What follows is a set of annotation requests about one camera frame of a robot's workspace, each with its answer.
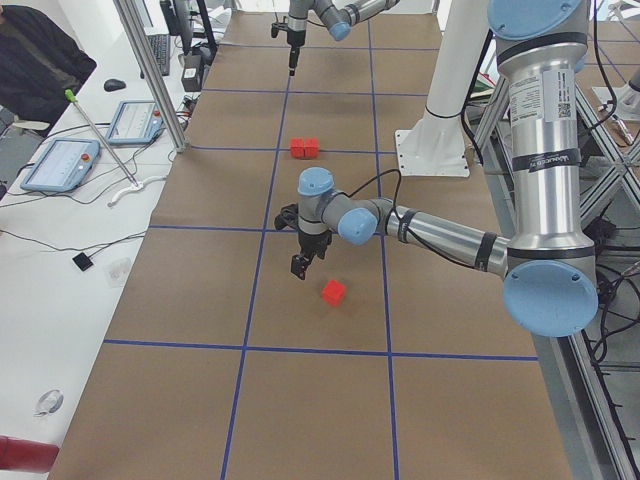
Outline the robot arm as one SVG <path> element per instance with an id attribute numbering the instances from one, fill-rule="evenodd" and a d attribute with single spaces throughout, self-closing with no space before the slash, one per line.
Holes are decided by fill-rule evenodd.
<path id="1" fill-rule="evenodd" d="M 309 12 L 313 11 L 321 25 L 326 28 L 335 41 L 344 40 L 351 29 L 377 14 L 395 7 L 398 0 L 354 1 L 337 8 L 330 0 L 291 1 L 288 14 L 282 22 L 274 22 L 271 36 L 276 38 L 279 31 L 284 31 L 290 46 L 289 75 L 294 76 L 298 66 L 301 48 L 305 45 Z"/>
<path id="2" fill-rule="evenodd" d="M 598 308 L 593 242 L 579 213 L 575 71 L 587 50 L 586 1 L 456 1 L 437 57 L 423 117 L 396 134 L 404 175 L 466 174 L 461 114 L 488 43 L 509 95 L 516 227 L 505 239 L 394 200 L 356 200 L 321 167 L 304 170 L 298 201 L 275 227 L 293 228 L 303 277 L 333 235 L 361 245 L 377 233 L 422 246 L 504 281 L 510 316 L 534 334 L 565 337 Z"/>

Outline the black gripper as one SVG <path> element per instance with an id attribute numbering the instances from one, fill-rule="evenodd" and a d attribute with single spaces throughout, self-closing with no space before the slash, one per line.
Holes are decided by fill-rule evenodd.
<path id="1" fill-rule="evenodd" d="M 305 30 L 289 28 L 287 31 L 287 43 L 291 47 L 288 63 L 289 75 L 294 76 L 298 66 L 299 49 L 305 45 Z"/>
<path id="2" fill-rule="evenodd" d="M 326 251 L 332 243 L 332 231 L 325 230 L 320 234 L 309 234 L 304 231 L 298 232 L 298 242 L 300 245 L 300 255 L 293 255 L 291 258 L 291 273 L 301 280 L 306 279 L 306 272 L 317 257 L 325 259 Z"/>

